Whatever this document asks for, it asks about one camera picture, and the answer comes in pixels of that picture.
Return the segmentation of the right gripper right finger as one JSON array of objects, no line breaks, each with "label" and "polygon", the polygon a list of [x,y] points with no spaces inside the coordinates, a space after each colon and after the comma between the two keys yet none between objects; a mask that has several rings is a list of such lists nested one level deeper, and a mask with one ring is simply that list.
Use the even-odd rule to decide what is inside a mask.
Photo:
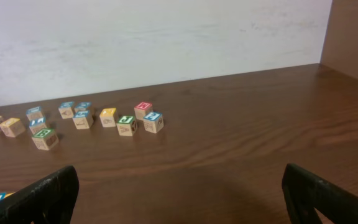
[{"label": "right gripper right finger", "polygon": [[358,223],[357,196],[296,164],[287,164],[282,190],[292,224],[321,223],[318,213],[335,224]]}]

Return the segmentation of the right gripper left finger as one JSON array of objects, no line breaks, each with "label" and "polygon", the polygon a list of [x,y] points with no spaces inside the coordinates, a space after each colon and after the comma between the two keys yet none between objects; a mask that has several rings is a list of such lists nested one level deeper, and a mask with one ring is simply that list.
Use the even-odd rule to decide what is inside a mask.
[{"label": "right gripper left finger", "polygon": [[70,224],[78,192],[75,168],[63,167],[0,200],[0,223]]}]

